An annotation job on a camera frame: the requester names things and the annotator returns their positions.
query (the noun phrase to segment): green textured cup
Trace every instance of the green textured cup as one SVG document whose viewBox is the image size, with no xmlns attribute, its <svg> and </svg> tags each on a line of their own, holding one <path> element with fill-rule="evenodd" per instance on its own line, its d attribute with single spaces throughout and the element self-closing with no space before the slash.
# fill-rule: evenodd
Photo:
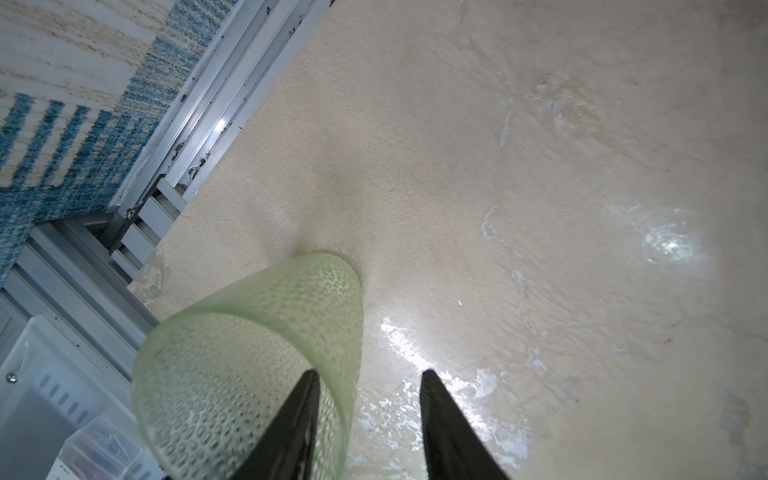
<svg viewBox="0 0 768 480">
<path fill-rule="evenodd" d="M 163 321 L 139 349 L 132 404 L 176 480 L 225 480 L 302 372 L 322 391 L 313 478 L 342 474 L 360 372 L 362 290 L 329 253 L 287 260 Z"/>
</svg>

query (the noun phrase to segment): sliding door track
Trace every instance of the sliding door track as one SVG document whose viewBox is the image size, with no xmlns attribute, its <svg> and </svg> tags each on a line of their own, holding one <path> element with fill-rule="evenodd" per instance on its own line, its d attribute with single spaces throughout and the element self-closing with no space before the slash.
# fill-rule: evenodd
<svg viewBox="0 0 768 480">
<path fill-rule="evenodd" d="M 135 277 L 262 100 L 330 0 L 240 0 L 182 87 L 110 208 L 101 237 Z"/>
</svg>

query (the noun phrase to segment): clear plastic container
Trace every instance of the clear plastic container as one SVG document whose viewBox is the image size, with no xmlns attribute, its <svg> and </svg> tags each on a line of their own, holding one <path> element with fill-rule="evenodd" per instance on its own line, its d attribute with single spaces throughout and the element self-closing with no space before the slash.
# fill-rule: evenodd
<svg viewBox="0 0 768 480">
<path fill-rule="evenodd" d="M 112 422 L 98 416 L 64 442 L 58 459 L 80 480 L 121 480 L 142 450 Z"/>
</svg>

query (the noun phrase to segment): floor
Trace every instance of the floor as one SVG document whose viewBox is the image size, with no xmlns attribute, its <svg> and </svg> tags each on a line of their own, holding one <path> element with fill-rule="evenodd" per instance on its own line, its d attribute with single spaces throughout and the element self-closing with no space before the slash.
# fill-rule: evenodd
<svg viewBox="0 0 768 480">
<path fill-rule="evenodd" d="M 513 478 L 768 478 L 766 58 L 760 0 L 338 0 L 131 288 L 348 259 L 347 478 L 425 477 L 430 366 Z"/>
</svg>

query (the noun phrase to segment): plastic storage bin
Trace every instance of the plastic storage bin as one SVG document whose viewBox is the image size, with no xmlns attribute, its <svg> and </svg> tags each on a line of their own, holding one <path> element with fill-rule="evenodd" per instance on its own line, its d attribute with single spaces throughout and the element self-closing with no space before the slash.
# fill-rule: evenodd
<svg viewBox="0 0 768 480">
<path fill-rule="evenodd" d="M 144 449 L 128 408 L 130 384 L 86 347 L 75 333 L 68 331 L 66 336 L 42 315 L 29 320 L 0 366 L 0 376 L 14 378 L 13 382 L 0 382 L 0 479 L 163 478 Z M 122 467 L 117 477 L 80 477 L 61 460 L 62 454 L 70 455 L 62 446 L 87 435 L 91 424 L 100 425 L 101 421 L 94 422 L 99 417 L 131 439 L 122 442 L 119 434 L 113 435 L 133 463 L 127 471 Z M 138 457 L 130 445 L 137 445 Z"/>
<path fill-rule="evenodd" d="M 58 458 L 80 480 L 121 480 L 142 448 L 104 417 L 70 436 Z"/>
</svg>

